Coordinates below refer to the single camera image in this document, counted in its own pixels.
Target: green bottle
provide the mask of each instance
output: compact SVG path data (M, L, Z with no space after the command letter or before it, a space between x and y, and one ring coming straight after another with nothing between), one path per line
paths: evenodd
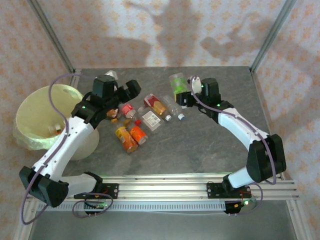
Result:
M171 83L171 88L174 93L174 98L177 94L188 92L188 83L183 73L179 72L169 76L169 81Z

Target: trash bin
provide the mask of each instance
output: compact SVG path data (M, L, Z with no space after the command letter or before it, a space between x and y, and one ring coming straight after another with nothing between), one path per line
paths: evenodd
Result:
M45 86L29 95L20 105L13 126L13 136L17 144L29 150L50 149L59 134L53 132L56 126L65 128L62 117L54 111L48 95L49 86ZM55 84L52 87L52 101L56 108L67 118L83 95L75 88ZM79 146L71 160L88 157L97 148L99 133L95 129Z

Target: clear plastic bottle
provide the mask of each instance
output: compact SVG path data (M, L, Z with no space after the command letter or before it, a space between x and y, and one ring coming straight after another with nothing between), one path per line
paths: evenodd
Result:
M153 132L165 121L158 117L149 107L139 107L138 113L141 116L142 122Z
M179 120L183 120L185 118L185 115L182 113L182 107L176 103L172 97L165 95L161 100L173 116L177 117Z
M172 117L170 116L168 109L155 95L150 93L144 98L143 101L144 105L152 108L160 116L160 118L165 119L166 121L171 120Z
M183 73L179 72L169 76L169 81L171 83L171 88L174 96L184 92L188 92L188 83Z

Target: cable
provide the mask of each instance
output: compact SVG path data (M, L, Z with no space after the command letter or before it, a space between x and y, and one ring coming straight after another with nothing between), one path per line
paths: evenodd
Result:
M99 195L99 196L105 196L107 198L109 198L111 200L111 203L109 204L109 206L107 206L104 210L98 212L98 213L94 213L94 216L98 216L98 215L101 215L101 214L104 214L109 208L111 208L112 204L114 204L114 199L108 195L108 194L104 194L104 193L93 193L93 192L84 192L84 193L81 193L83 195ZM102 204L104 203L103 201L90 201L90 200L79 200L77 201L73 206L72 206L72 213L73 215L76 217L76 218L79 218L79 219L85 219L85 218L90 218L92 214L89 214L89 215L79 215L76 213L75 211L75 207L77 204L79 203L91 203L91 204Z
M273 181L272 181L272 182L270 182L270 181L267 180L267 179L266 179L265 181L266 181L267 183L271 184L271 185L275 185L275 184L277 183L276 166L275 166L274 159L273 159L273 157L272 157L270 148L269 148L266 140L265 140L265 139L261 136L261 134L260 134L259 132L257 132L256 129L255 129L253 126L251 126L251 124L250 124L247 120L245 120L244 118L239 117L239 116L236 116L236 115L233 114L233 113L230 113L230 112L227 112L227 111L223 111L223 110L220 110L220 109L217 109L217 108L214 108L214 107L211 107L211 106L208 106L208 105L204 104L204 103L196 96L195 91L194 91L193 86L192 86L192 83L193 83L194 80L196 80L196 78L198 78L198 76L192 76L192 77L189 78L189 79L190 79L191 92L192 92L192 95L193 95L194 99L195 99L201 106L203 106L204 108L206 108L206 109L208 109L208 110L215 111L215 112L220 113L220 114L226 114L226 115L229 115L229 116L231 116L231 117L233 117L233 118L235 118L235 119L240 120L240 121L241 121L242 123L244 123L244 125L246 125L256 136L258 136L258 137L261 139L261 141L262 141L262 143L263 143L263 145L264 145L264 147L265 147L265 149L266 149L266 152L267 152L267 154L268 154L268 156L269 156L269 160L270 160L270 164L271 164L271 169L272 169L272 177L273 177Z
M108 189L106 189L102 194L107 194L107 192L108 192ZM95 201L94 203L95 203L95 204L103 204L102 201ZM84 202L84 205L86 205L86 206L88 206L88 207L90 207L90 208L93 208L93 209L100 209L100 208L98 208L96 205L91 205L91 204L89 204L88 202Z
M39 176L41 171L45 168L45 166L50 162L50 160L56 155L56 153L64 145L64 143L65 143L65 141L66 141L66 139L68 137L68 134L69 134L69 122L68 122L67 118L56 108L56 106L53 103L52 93L51 93L52 87L58 80L60 80L62 78L66 78L66 77L73 77L73 76L82 77L82 78L86 78L86 79L93 79L94 78L92 76L85 76L85 75L80 75L80 74L76 74L76 73L66 73L64 75L58 76L55 80L52 81L52 83L49 86L48 94L49 94L50 104L51 104L52 108L63 118L63 120L65 122L65 133L64 133L64 136L63 136L60 144L52 152L52 154L45 160L43 165L41 167L39 167L38 171L34 174L33 178L31 179L31 181L30 181L30 183L28 185L28 187L25 190L25 193L24 193L24 196L23 196L23 199L22 199L22 203L21 203L21 206L20 206L20 220L21 220L22 224L24 224L24 225L29 225L29 224L33 223L35 220L37 220L42 215L42 213L48 207L48 205L46 205L33 219L31 219L30 221L27 221L27 222L25 221L25 219L24 219L25 204L26 204L26 201L27 201L28 194L29 194L29 192L30 192L30 190L32 188L32 185L35 183L35 180L37 179L37 177Z
M228 214L229 216L237 216L237 215L250 214L250 213L252 213L253 211L255 211L256 209L258 209L258 208L261 206L262 200L264 199L264 192L263 192L262 187L261 187L258 183L256 183L256 182L255 182L255 183L251 183L251 184L249 184L249 185L256 185L256 186L260 189L261 198L260 198L259 203L258 203L253 209L251 209L251 210L249 210L249 211L240 212L240 213L234 213L234 214L229 213L229 214ZM238 203L238 202L239 202L239 201L225 201L226 204L232 204L232 203Z

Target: plastic bottle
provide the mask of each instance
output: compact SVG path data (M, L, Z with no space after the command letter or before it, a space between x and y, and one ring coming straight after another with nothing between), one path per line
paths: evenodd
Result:
M116 126L115 135L122 142L122 145L127 153L132 153L138 148L138 144L132 138L126 127L123 126L117 119L113 119L112 122Z
M188 83L183 73L179 72L169 76L169 81L171 83L174 96L189 91Z
M138 113L131 104L124 105L121 111L127 119L132 119L137 126L141 124Z
M130 133L131 137L139 144L142 145L148 139L148 136L138 126L136 126L130 119L124 121L126 130Z
M52 134L53 136L61 134L62 130L63 130L59 123L57 123L53 126L49 126L48 129L49 129L50 134Z
M172 97L165 95L161 100L173 116L178 117L179 120L183 120L185 118L185 115L182 113L182 107L176 103Z
M171 120L172 117L170 116L168 109L152 93L144 98L144 104L146 107L151 107L162 119L167 121Z
M141 116L142 122L153 132L161 125L165 124L149 107L139 107L138 113Z

